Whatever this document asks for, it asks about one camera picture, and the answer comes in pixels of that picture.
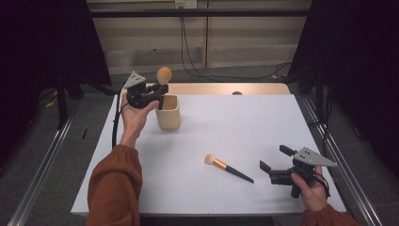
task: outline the orange sleeve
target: orange sleeve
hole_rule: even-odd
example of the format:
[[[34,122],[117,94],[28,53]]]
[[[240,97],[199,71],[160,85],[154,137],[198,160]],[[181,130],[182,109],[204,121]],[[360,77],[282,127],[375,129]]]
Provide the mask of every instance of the orange sleeve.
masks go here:
[[[303,219],[300,226],[360,226],[353,218],[346,214],[340,213],[331,205],[327,205],[319,211],[303,212]]]
[[[138,226],[138,196],[142,184],[137,150],[115,146],[91,174],[87,225]]]

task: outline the makeup brush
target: makeup brush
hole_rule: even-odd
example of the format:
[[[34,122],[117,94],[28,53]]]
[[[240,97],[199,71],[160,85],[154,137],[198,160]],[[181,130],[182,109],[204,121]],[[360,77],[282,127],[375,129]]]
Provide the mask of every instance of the makeup brush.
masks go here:
[[[211,153],[206,154],[205,157],[205,163],[209,164],[209,165],[215,165],[225,171],[228,171],[236,176],[239,176],[241,178],[243,178],[246,181],[251,182],[252,184],[254,184],[253,180],[250,179],[249,177],[247,177],[246,175],[244,175],[243,173],[239,172],[238,170],[226,165],[225,163],[223,163],[222,161],[214,158],[214,156]]]

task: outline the black brush handle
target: black brush handle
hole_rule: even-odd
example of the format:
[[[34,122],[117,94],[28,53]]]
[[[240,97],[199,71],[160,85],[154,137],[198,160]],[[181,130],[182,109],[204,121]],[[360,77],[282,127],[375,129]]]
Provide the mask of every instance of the black brush handle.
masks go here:
[[[241,173],[240,171],[238,171],[232,167],[227,166],[226,171],[231,172],[232,174],[239,176],[239,177],[243,178],[244,180],[249,181],[252,184],[254,184],[254,181],[252,179],[250,179],[249,177],[247,177],[246,175],[244,175],[243,173]]]

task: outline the gray floor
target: gray floor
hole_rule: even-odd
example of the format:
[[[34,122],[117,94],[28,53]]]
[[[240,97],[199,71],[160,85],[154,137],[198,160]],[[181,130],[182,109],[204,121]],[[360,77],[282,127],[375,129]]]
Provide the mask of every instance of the gray floor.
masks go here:
[[[214,77],[220,82],[277,82],[277,79],[261,77],[272,74],[273,66],[230,67],[200,69],[205,76]],[[288,72],[288,68],[279,71],[279,75]],[[117,89],[128,74],[113,75],[112,80]],[[149,82],[155,81],[155,73],[142,73]],[[215,80],[189,75],[185,71],[175,71],[171,82],[215,82]],[[304,117],[311,121],[304,105],[304,98],[314,99],[314,91],[309,96],[299,95],[297,84],[289,85],[295,94],[298,104],[303,110]],[[85,219],[70,213],[81,180],[86,173],[92,152],[103,129],[104,120],[112,103],[112,97],[105,96],[87,86],[83,86],[85,97],[80,101],[68,99],[70,113],[76,108],[68,134],[60,145],[49,166],[50,171],[45,175],[43,185],[39,188],[38,197],[27,209],[29,215],[21,225],[84,225]],[[56,135],[58,112],[56,105],[51,108],[38,107],[38,112],[30,128],[26,131],[13,156],[3,167],[0,178],[0,225],[7,225],[15,212],[20,200],[35,178],[42,159],[47,154]],[[370,144],[355,133],[356,125],[348,119],[340,106],[334,103],[329,117],[329,132],[337,141],[350,169],[356,175],[365,195],[370,199],[383,225],[397,225],[399,220],[399,183],[391,173],[375,157]],[[323,148],[323,140],[316,127],[311,132],[319,145]],[[337,185],[342,191],[349,213],[353,214],[362,225],[368,225],[353,199],[351,191],[345,185],[342,175],[332,171]],[[271,218],[143,218],[146,225],[297,225],[300,215],[278,216]]]

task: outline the gold brush ferrule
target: gold brush ferrule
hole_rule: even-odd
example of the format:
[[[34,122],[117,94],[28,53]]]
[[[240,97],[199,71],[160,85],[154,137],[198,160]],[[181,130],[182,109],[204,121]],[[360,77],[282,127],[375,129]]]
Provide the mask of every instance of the gold brush ferrule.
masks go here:
[[[217,167],[222,168],[223,170],[225,170],[226,167],[227,167],[226,164],[224,164],[222,161],[220,161],[220,160],[218,160],[218,159],[216,159],[216,158],[215,158],[215,160],[214,160],[214,165],[217,166]]]

